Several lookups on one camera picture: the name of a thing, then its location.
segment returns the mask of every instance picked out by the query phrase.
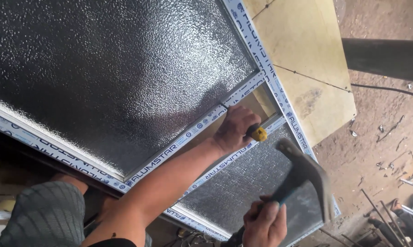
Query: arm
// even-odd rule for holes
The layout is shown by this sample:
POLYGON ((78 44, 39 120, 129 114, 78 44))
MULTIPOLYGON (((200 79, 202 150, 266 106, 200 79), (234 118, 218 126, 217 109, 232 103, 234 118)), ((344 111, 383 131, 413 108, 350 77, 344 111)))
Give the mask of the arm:
POLYGON ((105 239, 126 238, 141 247, 145 228, 173 204, 215 160, 248 145, 248 128, 261 119, 242 106, 231 106, 212 138, 145 176, 113 207, 82 247, 105 239))

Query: hand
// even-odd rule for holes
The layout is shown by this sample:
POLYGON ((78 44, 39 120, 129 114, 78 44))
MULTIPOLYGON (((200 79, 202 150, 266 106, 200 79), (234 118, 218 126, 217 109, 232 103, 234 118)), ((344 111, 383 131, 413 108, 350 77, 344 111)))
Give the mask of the hand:
MULTIPOLYGON (((267 201, 269 196, 260 196, 267 201)), ((278 202, 266 203, 258 214, 258 206, 263 201, 253 202, 251 209, 243 217, 245 232, 244 247, 277 247, 286 237, 286 205, 280 208, 278 202)))
POLYGON ((214 134, 213 139, 222 150, 223 155, 247 146, 251 137, 245 137, 246 131, 253 124, 260 124, 261 118, 243 106, 230 106, 225 120, 214 134))

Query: black cable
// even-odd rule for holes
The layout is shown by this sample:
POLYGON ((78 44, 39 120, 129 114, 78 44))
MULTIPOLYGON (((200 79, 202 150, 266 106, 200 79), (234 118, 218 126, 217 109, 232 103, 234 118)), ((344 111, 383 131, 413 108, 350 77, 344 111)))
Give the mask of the black cable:
POLYGON ((355 87, 374 88, 374 89, 382 89, 382 90, 389 90, 389 91, 395 91, 395 92, 404 93, 404 94, 409 94, 409 95, 413 96, 413 93, 412 93, 412 92, 409 92, 409 91, 406 91, 406 90, 397 89, 397 88, 392 88, 392 87, 375 87, 375 86, 367 86, 367 85, 354 84, 354 83, 352 83, 352 86, 355 86, 355 87))

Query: person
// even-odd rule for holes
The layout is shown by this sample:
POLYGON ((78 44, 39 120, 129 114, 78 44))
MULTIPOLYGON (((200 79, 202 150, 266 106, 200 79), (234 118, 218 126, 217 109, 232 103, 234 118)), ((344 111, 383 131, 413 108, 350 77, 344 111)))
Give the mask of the person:
MULTIPOLYGON (((402 229, 413 240, 413 217, 407 212, 403 211, 402 204, 399 202, 398 198, 393 200, 390 210, 402 220, 402 222, 404 223, 404 226, 402 227, 402 229)), ((396 237, 394 237, 391 230, 385 225, 384 222, 381 222, 380 220, 376 219, 376 217, 374 216, 369 217, 368 222, 373 224, 374 227, 378 228, 380 232, 382 233, 382 235, 384 235, 384 237, 394 247, 403 247, 403 245, 401 245, 399 241, 396 239, 396 237)))
MULTIPOLYGON (((110 207, 100 224, 83 235, 87 185, 59 175, 17 196, 0 246, 142 247, 145 228, 170 207, 215 160, 247 146, 247 129, 261 119, 242 106, 229 107, 213 137, 159 166, 110 207)), ((243 217, 245 247, 276 247, 285 238, 286 207, 254 202, 243 217)))

